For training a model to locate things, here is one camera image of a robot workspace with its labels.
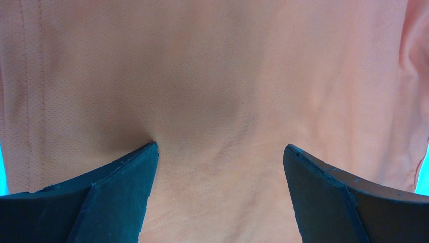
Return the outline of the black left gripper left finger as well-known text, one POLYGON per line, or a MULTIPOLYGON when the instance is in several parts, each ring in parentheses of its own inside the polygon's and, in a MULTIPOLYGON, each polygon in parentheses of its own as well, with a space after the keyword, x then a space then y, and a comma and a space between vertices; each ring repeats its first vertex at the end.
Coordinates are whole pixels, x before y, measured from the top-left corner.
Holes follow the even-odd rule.
POLYGON ((137 242, 158 164, 152 142, 40 191, 1 197, 1 242, 137 242))

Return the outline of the orange t-shirt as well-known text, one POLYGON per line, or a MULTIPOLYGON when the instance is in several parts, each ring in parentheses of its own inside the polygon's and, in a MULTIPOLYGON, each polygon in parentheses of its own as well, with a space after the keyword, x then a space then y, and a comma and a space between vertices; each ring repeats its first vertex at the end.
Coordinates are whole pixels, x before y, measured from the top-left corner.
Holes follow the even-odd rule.
POLYGON ((300 242, 289 143, 413 192, 428 1, 1 1, 10 193, 150 141, 140 242, 300 242))

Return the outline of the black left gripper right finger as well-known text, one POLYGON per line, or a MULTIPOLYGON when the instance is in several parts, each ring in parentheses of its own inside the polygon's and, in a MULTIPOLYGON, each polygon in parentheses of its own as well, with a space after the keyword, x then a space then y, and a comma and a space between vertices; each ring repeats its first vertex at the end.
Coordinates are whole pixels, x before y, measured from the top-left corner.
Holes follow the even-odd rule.
POLYGON ((303 242, 428 242, 428 197, 382 186, 289 144, 285 176, 303 242))

